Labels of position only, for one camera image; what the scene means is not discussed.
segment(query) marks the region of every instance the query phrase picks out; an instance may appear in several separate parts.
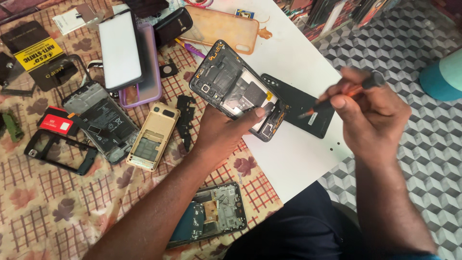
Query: phone battery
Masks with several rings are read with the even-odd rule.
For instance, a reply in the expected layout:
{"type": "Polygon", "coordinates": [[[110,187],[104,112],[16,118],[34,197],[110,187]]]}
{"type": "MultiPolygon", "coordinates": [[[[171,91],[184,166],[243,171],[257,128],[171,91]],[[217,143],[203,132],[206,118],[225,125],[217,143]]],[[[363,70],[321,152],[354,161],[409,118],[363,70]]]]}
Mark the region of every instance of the phone battery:
{"type": "Polygon", "coordinates": [[[90,126],[88,133],[104,151],[110,151],[116,144],[110,139],[100,136],[98,129],[107,129],[122,141],[130,136],[136,129],[126,122],[126,116],[108,98],[97,102],[90,109],[80,115],[80,118],[90,126]]]}

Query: fingernail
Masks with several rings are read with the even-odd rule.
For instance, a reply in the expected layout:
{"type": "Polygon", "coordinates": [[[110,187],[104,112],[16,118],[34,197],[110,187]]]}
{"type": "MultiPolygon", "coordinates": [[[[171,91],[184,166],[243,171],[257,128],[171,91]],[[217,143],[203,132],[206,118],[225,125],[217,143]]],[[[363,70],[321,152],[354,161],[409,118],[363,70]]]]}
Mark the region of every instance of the fingernail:
{"type": "Polygon", "coordinates": [[[345,105],[345,99],[341,97],[333,98],[330,100],[330,103],[335,108],[342,108],[345,105]]]}
{"type": "Polygon", "coordinates": [[[265,109],[262,108],[262,107],[259,107],[257,109],[255,109],[255,114],[257,114],[257,116],[259,118],[263,117],[265,115],[265,109]]]}

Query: screwdriver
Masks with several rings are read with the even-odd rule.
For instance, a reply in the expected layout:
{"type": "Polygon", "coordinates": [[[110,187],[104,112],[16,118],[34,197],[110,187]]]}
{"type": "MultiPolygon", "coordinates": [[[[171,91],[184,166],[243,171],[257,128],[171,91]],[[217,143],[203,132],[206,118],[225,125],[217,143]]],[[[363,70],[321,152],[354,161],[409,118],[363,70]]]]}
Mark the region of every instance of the screwdriver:
{"type": "MultiPolygon", "coordinates": [[[[369,89],[371,87],[380,87],[382,85],[385,85],[385,79],[383,78],[382,74],[380,74],[379,72],[372,72],[371,75],[368,78],[366,78],[362,84],[354,85],[345,90],[342,90],[342,94],[348,97],[352,97],[358,93],[361,93],[364,89],[369,89]]],[[[331,107],[332,105],[330,103],[330,99],[325,100],[323,102],[320,102],[319,104],[314,105],[307,112],[299,115],[298,119],[305,118],[307,116],[314,114],[315,112],[326,110],[331,107]]]]}

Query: man's right hand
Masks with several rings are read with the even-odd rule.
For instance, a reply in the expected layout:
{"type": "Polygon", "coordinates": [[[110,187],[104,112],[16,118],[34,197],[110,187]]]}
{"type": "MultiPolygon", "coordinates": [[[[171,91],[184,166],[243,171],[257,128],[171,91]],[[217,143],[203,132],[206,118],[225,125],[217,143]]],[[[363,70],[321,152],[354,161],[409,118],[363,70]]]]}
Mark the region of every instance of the man's right hand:
{"type": "Polygon", "coordinates": [[[398,143],[411,109],[388,84],[365,89],[355,100],[342,89],[361,84],[370,73],[343,67],[342,79],[327,89],[319,101],[331,104],[343,120],[343,136],[356,157],[368,167],[396,162],[398,143]]]}

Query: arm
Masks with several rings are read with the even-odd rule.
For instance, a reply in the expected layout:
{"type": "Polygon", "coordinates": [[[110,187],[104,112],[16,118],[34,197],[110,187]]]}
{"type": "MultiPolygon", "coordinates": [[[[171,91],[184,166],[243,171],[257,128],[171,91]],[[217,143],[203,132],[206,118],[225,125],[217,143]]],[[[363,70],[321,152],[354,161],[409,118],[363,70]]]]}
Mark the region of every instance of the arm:
{"type": "Polygon", "coordinates": [[[361,84],[367,71],[342,68],[343,78],[320,100],[343,120],[345,142],[355,155],[358,217],[365,241],[376,254],[436,252],[432,237],[409,199],[396,159],[398,143],[411,115],[409,106],[386,84],[360,97],[341,95],[349,84],[361,84]]]}
{"type": "Polygon", "coordinates": [[[167,243],[205,178],[261,120],[262,108],[232,121],[208,105],[191,152],[85,255],[84,259],[161,259],[167,243]]]}

